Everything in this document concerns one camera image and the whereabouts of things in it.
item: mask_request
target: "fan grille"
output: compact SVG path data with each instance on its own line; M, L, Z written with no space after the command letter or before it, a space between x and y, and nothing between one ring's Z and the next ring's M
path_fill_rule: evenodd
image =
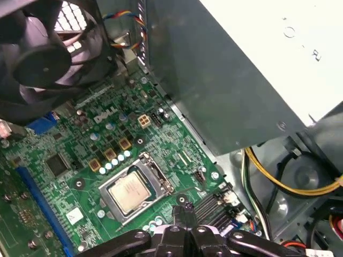
M80 31L85 29L86 25L85 16L80 7L64 1L58 15L55 31ZM76 42L68 47L68 52L72 53L79 48L81 48L81 44Z

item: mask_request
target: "black cable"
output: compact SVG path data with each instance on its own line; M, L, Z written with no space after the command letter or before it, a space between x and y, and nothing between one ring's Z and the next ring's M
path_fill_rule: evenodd
M255 153L253 152L252 150L252 147L250 147L250 150L252 152L252 154L255 156L256 158L256 155ZM315 162L317 162L318 165L320 165L321 167L323 167L324 170L326 170L324 167L325 165L322 164L322 160L318 159L318 157L316 155L314 155L313 153L310 153L310 152L301 152L301 154L303 156L307 156L311 159L313 159ZM273 182L272 180L269 179L270 182L272 182L274 184L274 186L276 186L280 191L284 192L285 194L288 194L292 197L295 197L295 198L300 198L300 199L311 199L311 198L318 198L318 197L321 197L321 196L324 196L324 195L328 195L330 193L326 193L326 194L322 194L322 195L302 195L302 194L297 194L297 193L293 193L281 186L279 186L278 184L276 184L275 182Z
M252 187L251 187L250 171L249 171L249 157L247 155L245 155L244 158L245 158L245 167L244 167L245 173L244 173L244 175L245 175L245 181L247 182L247 184L245 186L246 186L247 190L249 191L251 198L254 200L258 209L260 210L260 212L262 214L262 218L264 219L264 221L266 223L267 233L269 234L269 238L272 240L273 237L272 237L272 230L271 230L269 218L267 216L267 213L264 211L262 204L260 203L260 201L256 197L256 195L253 192Z
M282 180L282 175L284 174L284 170L285 170L285 167L287 165L287 163L293 159L295 156L295 154L288 154L286 157L284 157L282 159L281 162L279 162L277 164L277 174L275 176L275 178L278 180L278 181L281 181ZM273 189L273 192L272 192L272 195L269 199L269 202L267 204L267 207L266 207L266 213L269 214L273 205L274 205L274 202L275 202L275 199L277 197L277 194L279 192L279 188L277 186L274 187Z
M327 214L325 215L321 215L321 216L317 216L313 222L311 223L311 225L309 226L308 230L307 230L307 236L306 236L306 248L308 249L312 249L313 246L313 240L315 237L315 232L316 232L316 227L319 223L319 221L321 221L322 219L324 219L327 216Z

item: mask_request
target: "blue expansion slot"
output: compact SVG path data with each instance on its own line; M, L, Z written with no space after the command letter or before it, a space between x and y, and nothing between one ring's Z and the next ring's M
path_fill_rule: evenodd
M48 202L45 200L43 194L37 187L35 181L31 177L29 171L25 167L18 167L16 171L21 176L23 182L28 187L29 191L31 192L33 198L36 200L37 204L41 208L42 212L44 213L45 217L47 218L48 222L50 223L51 227L55 231L57 237L61 241L63 245L63 251L65 252L67 257L74 256L73 244L69 239L68 235L65 233L64 229L60 225L57 217L55 216L53 210L50 208Z

